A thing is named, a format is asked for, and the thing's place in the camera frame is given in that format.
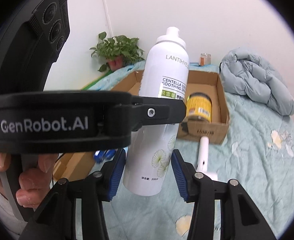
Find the person left hand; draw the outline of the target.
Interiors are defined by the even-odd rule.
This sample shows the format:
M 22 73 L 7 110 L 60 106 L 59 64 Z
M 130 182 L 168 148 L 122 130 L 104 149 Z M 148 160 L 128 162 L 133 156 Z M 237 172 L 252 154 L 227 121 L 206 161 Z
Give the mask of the person left hand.
M 49 192 L 53 168 L 58 154 L 41 154 L 38 156 L 37 167 L 22 172 L 19 177 L 20 189 L 16 192 L 16 200 L 23 207 L 36 209 Z M 0 172 L 5 172 L 11 163 L 11 155 L 0 153 Z M 0 193 L 5 191 L 0 179 Z

